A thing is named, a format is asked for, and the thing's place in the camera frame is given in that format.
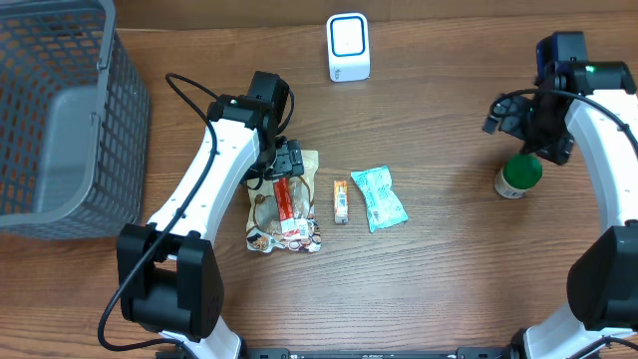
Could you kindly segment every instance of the green and white container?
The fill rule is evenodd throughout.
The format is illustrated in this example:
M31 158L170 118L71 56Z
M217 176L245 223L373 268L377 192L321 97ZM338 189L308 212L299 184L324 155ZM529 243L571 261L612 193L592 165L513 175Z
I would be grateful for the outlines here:
M505 198L522 198L542 177L542 165L535 155L516 155L494 178L494 188Z

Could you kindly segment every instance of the gray plastic bin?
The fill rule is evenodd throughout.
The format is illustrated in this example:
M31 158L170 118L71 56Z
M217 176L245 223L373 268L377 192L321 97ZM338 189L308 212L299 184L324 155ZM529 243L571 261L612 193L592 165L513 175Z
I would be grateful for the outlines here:
M150 97L112 1L0 0L0 231L115 235L141 211Z

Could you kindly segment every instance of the white arm segment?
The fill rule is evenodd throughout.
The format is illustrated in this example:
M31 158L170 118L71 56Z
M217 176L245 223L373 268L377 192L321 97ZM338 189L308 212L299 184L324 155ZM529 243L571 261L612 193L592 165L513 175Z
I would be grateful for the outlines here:
M221 119L212 123L212 127L217 135L217 155L184 216L170 232L187 235L195 230L201 234L201 238L210 240L214 246L219 222L237 185L250 166L257 161L259 137L256 130L247 129L243 123L237 121ZM177 189L149 219L149 223L158 225L156 230L162 231L168 225L199 179L210 156L210 141L210 132L206 130L199 152Z
M589 99L599 103L638 134L638 98L624 90L596 90ZM638 159L625 134L605 115L574 101L565 117L567 129L580 146L600 211L601 232L612 225L638 219ZM625 338L631 329L588 331L564 304L547 320L525 331L527 359L568 358L601 336Z

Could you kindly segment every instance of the wooden table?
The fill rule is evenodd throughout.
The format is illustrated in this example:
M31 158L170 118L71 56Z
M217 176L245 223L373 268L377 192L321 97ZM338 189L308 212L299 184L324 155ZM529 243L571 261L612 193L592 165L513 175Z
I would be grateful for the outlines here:
M569 267L600 233L579 150L564 167L544 163L528 198L506 200L492 178L521 143L480 130L497 94L531 87L536 43L565 29L586 31L592 60L623 60L638 74L638 13L371 24L372 76L351 84L328 79L323 26L123 32L153 99L144 220L172 193L203 133L163 75L239 95L255 70L277 73L297 99L285 135L320 154L324 244L310 255L248 251L239 188L215 246L230 328L251 347L295 350L504 345L565 302ZM351 221L335 225L332 181L381 165L410 220L371 234L351 183ZM96 339L117 287L115 243L1 238L0 357L125 356ZM119 344L155 337L118 310L107 329Z

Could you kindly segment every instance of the cable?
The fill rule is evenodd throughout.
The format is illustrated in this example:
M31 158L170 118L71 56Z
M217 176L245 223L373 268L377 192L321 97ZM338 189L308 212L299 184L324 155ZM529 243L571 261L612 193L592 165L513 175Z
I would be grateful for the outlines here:
M571 357L569 357L568 359L581 359L581 358L586 358L589 354L593 353L594 351L596 351L596 349L598 349L601 345L605 345L605 346L611 346L611 343L617 343L617 344L622 344L626 347L629 347L635 351L638 351L638 345L625 340L625 339L620 339L620 338L614 338L614 337L609 337L609 336L603 336L602 338L596 340L595 342L589 344L588 346L586 346L585 348L583 348L582 350L580 350L578 353L572 355Z
M120 285L120 288L118 288L118 290L116 290L115 294L113 295L113 297L109 301L109 304L107 305L106 309L104 310L104 313L102 313L102 318L100 318L100 324L98 325L98 340L100 341L100 344L102 344L102 346L105 347L106 349L111 350L111 351L117 351L117 352L129 351L129 350L134 350L134 349L141 349L141 348L146 348L146 347L149 347L149 346L152 346L152 345L157 345L157 344L174 344L174 345L180 347L185 352L189 353L194 358L194 355L192 355L192 352L190 351L190 349L188 349L188 347L186 345L184 345L183 342L181 342L179 340L176 340L176 339L161 338L161 339L153 339L153 340L148 340L148 341L145 341L145 342L140 342L140 343L135 343L135 344L114 345L114 344L109 343L107 341L107 339L105 338L105 335L104 335L104 331L105 331L105 327L107 325L107 320L109 319L109 315L111 315L111 312L113 311L113 309L115 308L116 304L118 303L118 300L120 300L120 298L122 297L122 293L127 289L127 287L129 287L129 285L134 280L134 278L138 274L138 272L140 272L142 267L147 262L152 260L152 258L155 255L156 251L161 246L161 243L163 242L163 240L170 233L170 230L181 219L182 215L186 211L186 208L188 207L188 205L190 204L192 199L195 197L195 195L197 194L197 191L201 187L201 184L203 183L203 181L205 180L206 176L208 175L208 172L210 171L210 168L212 167L212 161L214 160L215 154L217 153L217 135L215 134L215 130L212 127L212 124L206 118L206 115L203 113L203 111L191 99L189 99L170 80L170 78L176 78L176 79L185 81L185 82L187 82L187 83L189 83L191 85L194 85L194 86L198 87L199 89L205 91L207 94L213 96L214 98L217 98L217 95L213 91L205 88L204 86L198 84L197 82L195 82L195 81L193 81L191 79L187 79L187 78L185 78L183 76L180 76L180 75L169 73L169 74L166 74L165 78L166 78L166 81L168 82L168 85L173 90L175 90L175 92L184 101L186 101L186 103L189 106L191 106L197 112L197 114L201 117L201 119L206 124L206 128L210 132L210 136L211 136L210 156L208 157L208 161L206 162L206 165L205 165L203 171L201 172L201 175L199 176L199 179L197 179L197 182L194 184L194 186L190 190L190 193L186 196L186 198L184 199L184 201L181 204L181 206L177 208L177 210L175 211L175 214L172 217L172 219L170 220L170 222L166 225L166 227L163 229L163 231L159 234L158 239L156 239L156 241L151 245L151 247L149 247L147 252L138 261L138 263L136 263L136 265L133 268L133 270L131 270L131 273L129 273L129 275L127 275L127 277L124 279L124 281Z
M281 126L277 129L277 135L281 135L281 133L286 130L286 127L288 127L288 123L290 122L290 118L292 117L292 112L295 110L295 94L292 93L290 87L288 87L288 95L290 96L290 112L283 124L281 124Z
M598 110L603 115L607 116L611 121L613 121L618 126L620 131L625 133L625 136L627 136L627 140L629 140L631 147L634 149L634 152L636 153L636 158L638 158L638 141L634 137L634 134L631 132L631 130L629 130L629 125L622 122L622 120L620 120L614 113L609 111L606 107L581 95L572 94L570 92L560 91L560 90L540 90L540 89L518 90L518 91L510 92L509 94L502 95L496 101L491 103L491 105L489 106L489 115L496 118L503 118L503 117L519 114L519 113L497 114L494 112L494 109L503 100L512 99L516 96L533 95L533 94L554 95L554 96L561 96L561 97L572 99L572 100L578 100Z

